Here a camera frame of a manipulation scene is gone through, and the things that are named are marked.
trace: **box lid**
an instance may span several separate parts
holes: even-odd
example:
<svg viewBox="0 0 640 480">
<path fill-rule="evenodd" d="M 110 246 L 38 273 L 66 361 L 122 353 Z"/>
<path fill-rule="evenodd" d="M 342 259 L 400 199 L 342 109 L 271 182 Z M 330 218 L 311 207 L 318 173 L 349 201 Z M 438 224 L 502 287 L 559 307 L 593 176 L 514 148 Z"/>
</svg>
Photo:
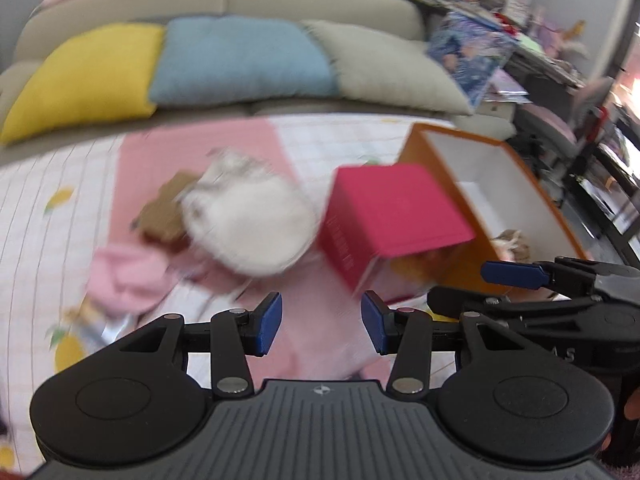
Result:
<svg viewBox="0 0 640 480">
<path fill-rule="evenodd" d="M 468 242 L 474 232 L 435 179 L 419 164 L 338 168 L 372 248 L 384 258 Z"/>
</svg>

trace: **metal screw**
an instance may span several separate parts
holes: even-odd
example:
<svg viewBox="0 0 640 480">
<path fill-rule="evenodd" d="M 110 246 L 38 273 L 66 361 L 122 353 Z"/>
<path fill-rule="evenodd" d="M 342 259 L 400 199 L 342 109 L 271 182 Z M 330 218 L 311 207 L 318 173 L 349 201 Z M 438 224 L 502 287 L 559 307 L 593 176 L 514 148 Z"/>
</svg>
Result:
<svg viewBox="0 0 640 480">
<path fill-rule="evenodd" d="M 249 383 L 242 377 L 225 377 L 220 379 L 216 386 L 226 394 L 240 394 L 249 387 Z"/>
<path fill-rule="evenodd" d="M 396 392 L 411 395 L 424 390 L 424 383 L 413 377 L 402 377 L 391 384 Z"/>
</svg>

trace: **pink and white tablecloth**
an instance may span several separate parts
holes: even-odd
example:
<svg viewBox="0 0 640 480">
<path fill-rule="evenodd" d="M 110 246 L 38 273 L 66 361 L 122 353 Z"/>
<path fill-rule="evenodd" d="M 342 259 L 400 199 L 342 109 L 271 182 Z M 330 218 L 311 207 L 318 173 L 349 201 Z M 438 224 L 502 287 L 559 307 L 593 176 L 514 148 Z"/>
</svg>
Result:
<svg viewBox="0 0 640 480">
<path fill-rule="evenodd" d="M 295 179 L 321 214 L 334 169 L 394 162 L 414 121 L 325 114 L 196 123 L 85 142 L 1 168 L 0 413 L 12 428 L 4 443 L 15 455 L 12 469 L 28 474 L 42 462 L 28 407 L 34 390 L 54 374 L 48 331 L 82 301 L 96 247 L 138 242 L 130 224 L 162 183 L 178 170 L 203 171 L 211 150 L 229 146 Z M 211 284 L 217 292 L 234 285 Z M 257 382 L 388 374 L 357 299 L 321 253 L 252 284 L 242 302 L 251 307 L 269 290 L 282 293 L 284 319 L 270 354 L 250 359 Z M 452 368 L 450 354 L 436 356 L 432 386 Z"/>
</svg>

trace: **blue cushion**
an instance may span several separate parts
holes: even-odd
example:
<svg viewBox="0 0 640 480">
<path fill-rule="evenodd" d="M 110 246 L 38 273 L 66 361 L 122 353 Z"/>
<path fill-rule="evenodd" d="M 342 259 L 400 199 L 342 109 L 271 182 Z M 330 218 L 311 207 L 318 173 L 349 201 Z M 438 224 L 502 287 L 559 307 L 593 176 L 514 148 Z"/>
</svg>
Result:
<svg viewBox="0 0 640 480">
<path fill-rule="evenodd" d="M 242 16 L 171 20 L 149 89 L 161 107 L 337 95 L 329 61 L 302 29 Z"/>
</svg>

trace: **pink box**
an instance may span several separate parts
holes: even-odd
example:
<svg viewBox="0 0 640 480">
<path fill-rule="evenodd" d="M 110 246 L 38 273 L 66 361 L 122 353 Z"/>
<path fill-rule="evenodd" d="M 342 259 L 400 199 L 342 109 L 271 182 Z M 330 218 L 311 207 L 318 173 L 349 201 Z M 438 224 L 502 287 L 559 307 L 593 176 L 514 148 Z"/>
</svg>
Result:
<svg viewBox="0 0 640 480">
<path fill-rule="evenodd" d="M 421 165 L 395 164 L 338 168 L 318 240 L 349 288 L 360 293 L 378 281 L 383 267 L 407 256 L 420 257 L 422 285 L 436 281 L 454 260 L 454 249 L 473 238 Z M 392 267 L 407 276 L 406 261 Z"/>
</svg>

